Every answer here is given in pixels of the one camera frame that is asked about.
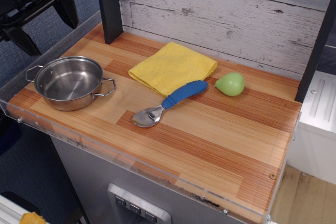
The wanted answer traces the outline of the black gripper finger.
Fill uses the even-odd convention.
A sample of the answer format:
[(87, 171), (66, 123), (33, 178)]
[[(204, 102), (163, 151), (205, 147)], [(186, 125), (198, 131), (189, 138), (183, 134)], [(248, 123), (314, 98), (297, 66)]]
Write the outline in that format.
[(54, 9), (66, 25), (72, 29), (77, 28), (79, 19), (74, 0), (55, 0)]
[(17, 45), (20, 49), (22, 49), (30, 56), (41, 55), (41, 52), (39, 51), (36, 44), (33, 42), (30, 36), (22, 30), (21, 27), (11, 28), (9, 30), (9, 37), (15, 45)]

